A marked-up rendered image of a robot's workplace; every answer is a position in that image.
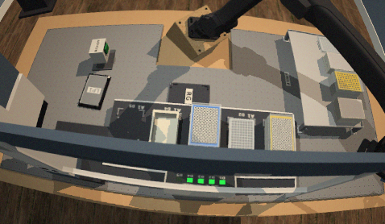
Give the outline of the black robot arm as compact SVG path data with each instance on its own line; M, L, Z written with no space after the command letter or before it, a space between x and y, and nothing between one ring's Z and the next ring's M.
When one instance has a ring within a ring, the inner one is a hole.
M229 0L221 9L188 18L188 37L219 39L262 0ZM280 0L299 20L305 18L339 51L385 113L385 62L330 0ZM229 25L229 26L228 26ZM191 33L192 32L192 33Z

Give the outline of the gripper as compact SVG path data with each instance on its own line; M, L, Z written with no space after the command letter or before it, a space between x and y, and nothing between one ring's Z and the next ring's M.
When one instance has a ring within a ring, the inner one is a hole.
M359 146L357 152L365 152L365 151L366 152L374 152L377 144L378 144L378 142L376 142L375 140L369 141L368 139L364 139L362 141L361 145ZM383 146L380 149L378 149L376 152L383 152ZM375 174L380 176L381 177L381 181L385 183L385 171L378 172L378 173L375 173Z

